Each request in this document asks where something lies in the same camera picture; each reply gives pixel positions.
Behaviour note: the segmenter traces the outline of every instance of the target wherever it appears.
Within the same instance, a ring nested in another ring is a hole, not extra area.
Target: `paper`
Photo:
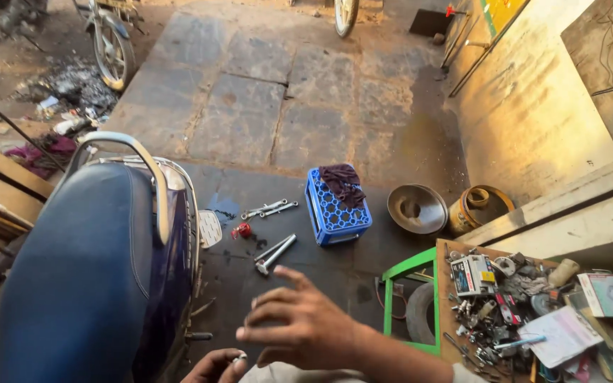
[[[545,342],[532,344],[531,350],[550,369],[602,342],[602,337],[570,306],[533,320],[517,332],[522,339],[546,336]]]

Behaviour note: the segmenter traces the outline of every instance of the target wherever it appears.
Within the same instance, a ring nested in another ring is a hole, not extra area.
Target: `scooter rear handle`
[[[136,152],[136,154],[138,154],[139,157],[141,157],[143,163],[146,164],[150,172],[153,174],[153,179],[155,180],[155,219],[158,221],[158,238],[163,245],[166,245],[167,241],[170,239],[170,228],[169,219],[167,218],[167,181],[165,179],[165,175],[162,173],[162,170],[160,170],[158,167],[158,163],[155,162],[146,148],[144,148],[141,143],[128,134],[117,132],[87,133],[84,136],[84,142],[77,147],[77,150],[75,150],[75,153],[72,155],[72,159],[65,170],[65,175],[63,178],[61,178],[61,181],[58,182],[54,192],[48,199],[50,200],[53,198],[54,194],[56,194],[56,190],[59,190],[63,186],[65,180],[70,178],[70,176],[72,176],[81,167],[81,153],[87,148],[87,146],[89,146],[90,143],[95,143],[96,141],[108,141],[111,143],[129,146]]]

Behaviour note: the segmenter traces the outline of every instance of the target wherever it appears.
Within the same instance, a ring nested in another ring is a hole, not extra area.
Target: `scooter seat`
[[[85,166],[47,201],[0,297],[0,382],[123,382],[140,343],[153,191],[139,170]]]

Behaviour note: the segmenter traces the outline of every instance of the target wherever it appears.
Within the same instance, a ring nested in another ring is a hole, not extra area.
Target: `wooden table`
[[[429,263],[432,263],[434,270],[435,284],[435,338],[437,340],[436,345],[424,345],[408,342],[408,344],[423,350],[425,352],[440,356],[443,360],[450,363],[462,363],[463,357],[460,351],[458,351],[450,341],[443,337],[444,333],[449,333],[455,342],[459,345],[466,345],[469,349],[469,355],[472,360],[477,361],[474,357],[476,351],[475,345],[469,343],[466,337],[459,337],[455,334],[460,324],[455,320],[455,311],[451,310],[451,307],[455,306],[455,301],[448,299],[448,294],[453,293],[455,295],[455,284],[450,277],[450,265],[444,260],[446,254],[444,244],[446,244],[447,251],[450,253],[453,250],[459,251],[462,254],[467,254],[468,251],[474,246],[466,245],[464,243],[455,242],[453,240],[437,240],[437,247],[423,251],[422,253],[413,256],[402,263],[390,268],[382,276],[383,281],[386,282],[386,300],[385,300],[385,331],[386,335],[391,333],[391,314],[392,314],[392,287],[394,280],[404,278],[405,275],[413,273],[422,268],[429,268]],[[489,256],[491,260],[497,257],[507,257],[510,253],[504,251],[498,251],[494,249],[481,248],[477,246],[480,253]],[[558,264],[556,262],[550,262],[546,260],[534,260],[536,265],[541,262],[545,267],[555,267]],[[470,370],[474,368],[473,365],[468,367]],[[503,365],[498,368],[501,371],[507,371],[508,369]],[[509,378],[502,378],[502,382],[510,381]],[[528,374],[516,374],[515,381],[517,383],[525,383],[529,381]]]

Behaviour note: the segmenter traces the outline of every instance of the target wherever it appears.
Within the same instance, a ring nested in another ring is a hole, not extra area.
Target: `person's hand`
[[[252,301],[252,311],[236,338],[268,346],[257,365],[286,362],[303,370],[353,368],[356,339],[363,325],[344,313],[302,273],[276,266],[274,275],[294,283]],[[284,326],[258,327],[264,322]]]
[[[214,350],[200,359],[181,383],[236,383],[243,377],[247,361],[233,360],[244,354],[237,348]]]

